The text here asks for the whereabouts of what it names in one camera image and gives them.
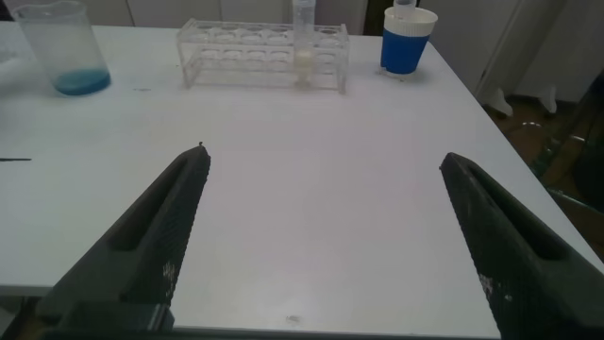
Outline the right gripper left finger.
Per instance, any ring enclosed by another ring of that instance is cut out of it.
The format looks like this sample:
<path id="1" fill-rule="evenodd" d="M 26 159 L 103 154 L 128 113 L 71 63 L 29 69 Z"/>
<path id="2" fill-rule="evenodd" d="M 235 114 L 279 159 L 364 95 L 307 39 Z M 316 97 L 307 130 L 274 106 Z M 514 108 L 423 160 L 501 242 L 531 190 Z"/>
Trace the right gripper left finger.
<path id="1" fill-rule="evenodd" d="M 203 145 L 178 155 L 40 300 L 37 317 L 63 325 L 168 307 L 209 171 Z"/>

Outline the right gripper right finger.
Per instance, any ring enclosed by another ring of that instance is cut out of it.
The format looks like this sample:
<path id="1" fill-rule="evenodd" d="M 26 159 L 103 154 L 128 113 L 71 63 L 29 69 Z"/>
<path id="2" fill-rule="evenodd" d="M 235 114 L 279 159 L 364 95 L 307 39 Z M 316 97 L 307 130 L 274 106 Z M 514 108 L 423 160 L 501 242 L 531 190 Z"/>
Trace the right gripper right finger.
<path id="1" fill-rule="evenodd" d="M 602 273 L 473 161 L 440 170 L 501 337 L 601 339 Z"/>

